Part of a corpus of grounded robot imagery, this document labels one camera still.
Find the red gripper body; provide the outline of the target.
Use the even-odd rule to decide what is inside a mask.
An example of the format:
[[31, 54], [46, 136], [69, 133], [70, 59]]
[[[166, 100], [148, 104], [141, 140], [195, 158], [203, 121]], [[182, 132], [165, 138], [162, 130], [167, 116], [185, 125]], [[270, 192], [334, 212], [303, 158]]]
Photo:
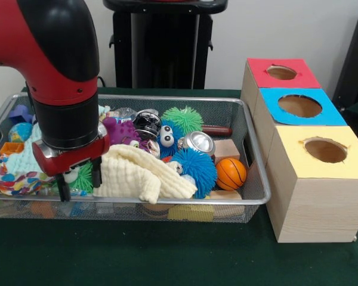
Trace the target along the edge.
[[107, 153], [109, 148], [109, 135], [98, 138], [82, 148], [68, 151], [54, 150], [42, 140], [32, 143], [33, 155], [41, 170], [48, 176], [67, 172], [73, 166], [88, 160], [95, 160]]

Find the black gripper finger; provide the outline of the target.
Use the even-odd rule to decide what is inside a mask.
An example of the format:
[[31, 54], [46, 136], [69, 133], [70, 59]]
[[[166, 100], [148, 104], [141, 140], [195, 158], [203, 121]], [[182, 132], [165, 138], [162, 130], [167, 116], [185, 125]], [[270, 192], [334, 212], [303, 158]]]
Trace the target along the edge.
[[55, 176], [55, 180], [57, 183], [60, 200], [62, 202], [70, 201], [70, 199], [71, 199], [70, 188], [69, 188], [69, 185], [66, 183], [63, 174], [62, 173], [57, 174]]
[[98, 157], [91, 161], [92, 163], [92, 185], [94, 188], [99, 188], [102, 184], [102, 177], [101, 177], [101, 163], [102, 158]]

